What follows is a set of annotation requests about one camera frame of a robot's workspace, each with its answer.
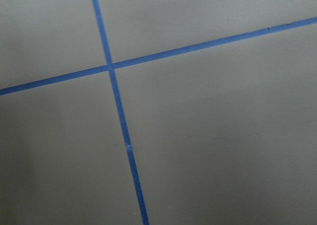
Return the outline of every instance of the blue tape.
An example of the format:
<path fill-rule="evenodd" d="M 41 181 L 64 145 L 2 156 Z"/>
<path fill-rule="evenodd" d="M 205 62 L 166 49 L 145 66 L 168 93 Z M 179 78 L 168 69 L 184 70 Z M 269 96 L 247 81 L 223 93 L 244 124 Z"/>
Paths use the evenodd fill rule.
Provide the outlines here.
<path fill-rule="evenodd" d="M 266 34 L 285 31 L 285 30 L 289 30 L 289 29 L 293 29 L 293 28 L 299 28 L 299 27 L 303 27 L 303 26 L 307 26 L 307 25 L 311 25 L 311 24 L 316 24 L 316 23 L 317 23 L 317 17 L 299 20 L 296 22 L 288 23 L 288 24 L 278 25 L 278 26 L 274 26 L 274 27 L 270 27 L 270 28 L 263 28 L 263 29 L 260 29 L 260 30 L 254 31 L 254 32 L 250 32 L 250 33 L 233 35 L 230 37 L 216 39 L 216 40 L 212 40 L 212 41 L 208 41 L 208 42 L 204 42 L 204 43 L 198 43 L 198 44 L 190 45 L 190 46 L 183 47 L 183 48 L 177 48 L 177 49 L 173 49 L 173 50 L 169 50 L 169 51 L 165 51 L 165 52 L 161 52 L 161 53 L 155 53 L 155 54 L 141 56 L 141 57 L 130 59 L 130 60 L 124 60 L 121 62 L 113 63 L 112 68 L 119 69 L 119 68 L 123 68 L 123 67 L 127 67 L 127 66 L 132 66 L 132 65 L 137 65 L 137 64 L 149 62 L 152 60 L 158 60 L 158 59 L 162 59 L 162 58 L 166 58 L 166 57 L 170 57 L 170 56 L 176 56 L 176 55 L 183 54 L 183 53 L 193 52 L 193 51 L 197 51 L 197 50 L 201 50 L 201 49 L 205 49 L 205 48 L 211 48 L 211 47 L 215 47 L 215 46 L 219 46 L 219 45 L 223 45 L 223 44 L 227 44 L 227 43 L 237 42 L 237 41 L 241 41 L 241 40 L 245 40 L 245 39 L 249 39 L 249 38 L 255 38 L 255 37 L 259 37 L 259 36 L 266 35 Z M 98 66 L 95 68 L 77 71 L 77 72 L 66 74 L 66 75 L 56 76 L 56 77 L 52 77 L 52 78 L 48 78 L 48 79 L 44 79 L 44 80 L 38 80 L 38 81 L 34 81 L 34 82 L 22 84 L 22 85 L 12 86 L 12 87 L 1 89 L 0 96 L 14 93 L 14 92 L 18 92 L 18 91 L 22 91 L 22 90 L 35 88 L 35 87 L 39 87 L 39 86 L 53 84 L 53 83 L 60 82 L 63 80 L 70 80 L 70 79 L 74 79 L 77 77 L 96 74 L 96 73 L 104 72 L 104 71 L 108 71 L 108 70 L 109 69 L 106 66 Z"/>
<path fill-rule="evenodd" d="M 124 143 L 125 143 L 125 146 L 127 148 L 127 155 L 128 155 L 128 159 L 129 159 L 131 172 L 132 172 L 135 191 L 136 191 L 138 202 L 139 202 L 139 208 L 140 208 L 140 212 L 141 212 L 141 216 L 142 216 L 142 221 L 143 221 L 144 225 L 149 225 L 148 214 L 147 214 L 147 210 L 146 210 L 146 206 L 145 206 L 145 202 L 144 202 L 144 198 L 143 198 L 143 193 L 142 193 L 141 184 L 140 184 L 140 180 L 139 180 L 139 176 L 138 176 L 137 166 L 136 166 L 136 163 L 134 160 L 134 155 L 133 155 L 133 151 L 132 151 L 132 147 L 131 147 L 130 136 L 129 136 L 128 126 L 127 126 L 125 115 L 124 115 L 119 86 L 118 86 L 118 82 L 117 82 L 117 79 L 115 76 L 115 72 L 114 72 L 113 64 L 112 64 L 112 60 L 111 60 L 110 47 L 109 47 L 108 40 L 107 40 L 105 25 L 104 25 L 103 18 L 101 15 L 98 0 L 92 0 L 92 2 L 94 5 L 95 15 L 96 15 L 96 19 L 97 19 L 97 25 L 99 28 L 99 33 L 100 33 L 100 38 L 101 38 L 103 49 L 104 49 L 105 58 L 107 60 L 107 66 L 108 66 L 108 70 L 109 70 L 113 95 L 114 95 L 114 99 L 115 99 L 115 103 L 116 103 L 116 107 L 117 107 L 117 111 L 118 111 L 118 115 L 119 115 L 119 120 L 120 120 L 120 124 L 121 124 L 121 130 L 122 130 L 122 134 L 123 134 Z"/>

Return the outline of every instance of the blue grid line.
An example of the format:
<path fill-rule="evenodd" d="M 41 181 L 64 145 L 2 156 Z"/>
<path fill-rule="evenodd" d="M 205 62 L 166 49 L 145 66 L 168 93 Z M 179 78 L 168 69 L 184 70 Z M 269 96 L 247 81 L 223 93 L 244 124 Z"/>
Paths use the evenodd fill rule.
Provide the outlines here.
<path fill-rule="evenodd" d="M 143 221 L 144 225 L 149 225 L 148 214 L 147 214 L 147 210 L 146 210 L 146 206 L 145 206 L 145 202 L 144 202 L 144 198 L 143 198 L 143 193 L 142 193 L 142 189 L 141 189 L 141 184 L 140 184 L 140 180 L 139 180 L 137 166 L 136 166 L 134 155 L 133 155 L 133 149 L 132 149 L 131 142 L 130 142 L 130 136 L 129 136 L 128 126 L 127 126 L 125 115 L 124 115 L 119 86 L 118 86 L 118 82 L 117 82 L 117 79 L 115 76 L 114 68 L 112 66 L 110 47 L 109 47 L 108 40 L 107 40 L 106 29 L 105 29 L 105 25 L 103 22 L 103 17 L 102 17 L 101 11 L 100 11 L 98 0 L 92 0 L 92 2 L 93 2 L 94 10 L 95 10 L 97 25 L 99 28 L 99 33 L 100 33 L 100 38 L 101 38 L 103 49 L 104 49 L 105 58 L 107 60 L 107 66 L 108 66 L 108 70 L 109 70 L 109 76 L 110 76 L 110 80 L 111 80 L 113 95 L 114 95 L 114 99 L 115 99 L 115 103 L 116 103 L 116 107 L 117 107 L 117 112 L 118 112 L 118 116 L 119 116 L 119 120 L 120 120 L 120 124 L 121 124 L 121 130 L 122 130 L 122 134 L 123 134 L 124 143 L 125 143 L 125 146 L 127 149 L 127 156 L 129 159 L 129 164 L 130 164 L 130 169 L 131 169 L 132 178 L 133 178 L 133 182 L 134 182 L 134 187 L 135 187 L 135 191 L 136 191 L 137 198 L 138 198 L 138 203 L 139 203 L 142 221 Z"/>
<path fill-rule="evenodd" d="M 152 60 L 158 60 L 158 59 L 162 59 L 162 58 L 166 58 L 170 56 L 176 56 L 179 54 L 198 51 L 201 49 L 211 48 L 211 47 L 215 47 L 215 46 L 219 46 L 219 45 L 223 45 L 227 43 L 237 42 L 237 41 L 241 41 L 241 40 L 245 40 L 249 38 L 255 38 L 255 37 L 259 37 L 266 34 L 276 33 L 276 32 L 285 31 L 285 30 L 289 30 L 293 28 L 299 28 L 299 27 L 303 27 L 303 26 L 307 26 L 311 24 L 316 24 L 316 23 L 317 23 L 317 17 L 308 18 L 308 19 L 299 20 L 292 23 L 288 23 L 288 24 L 278 25 L 278 26 L 274 26 L 270 28 L 263 28 L 263 29 L 250 32 L 250 33 L 242 33 L 242 34 L 233 35 L 230 37 L 211 40 L 204 43 L 198 43 L 198 44 L 194 44 L 194 45 L 190 45 L 190 46 L 186 46 L 182 48 L 176 48 L 176 49 L 161 52 L 161 53 L 155 53 L 155 54 L 151 54 L 147 56 L 141 56 L 134 59 L 112 63 L 112 68 L 119 69 L 119 68 L 123 68 L 127 66 L 149 62 Z M 81 70 L 81 71 L 76 71 L 73 73 L 68 73 L 68 74 L 64 74 L 60 76 L 50 77 L 43 80 L 37 80 L 30 83 L 11 86 L 11 87 L 0 89 L 0 96 L 11 94 L 18 91 L 27 90 L 27 89 L 32 89 L 35 87 L 45 86 L 45 85 L 57 83 L 60 81 L 71 80 L 78 77 L 97 74 L 97 73 L 105 72 L 105 71 L 109 71 L 109 67 L 107 65 L 102 65 L 102 66 L 98 66 L 98 67 L 94 67 L 94 68 L 90 68 L 86 70 Z"/>

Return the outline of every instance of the gray floor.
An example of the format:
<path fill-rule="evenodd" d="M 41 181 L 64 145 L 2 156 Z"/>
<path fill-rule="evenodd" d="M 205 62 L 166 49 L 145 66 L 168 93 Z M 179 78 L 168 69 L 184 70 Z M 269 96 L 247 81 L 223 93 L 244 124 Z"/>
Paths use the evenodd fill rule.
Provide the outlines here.
<path fill-rule="evenodd" d="M 113 61 L 316 0 L 100 0 Z M 106 64 L 91 0 L 1 0 L 0 88 Z M 152 225 L 317 223 L 317 25 L 117 69 Z M 0 96 L 0 224 L 142 224 L 107 72 Z"/>

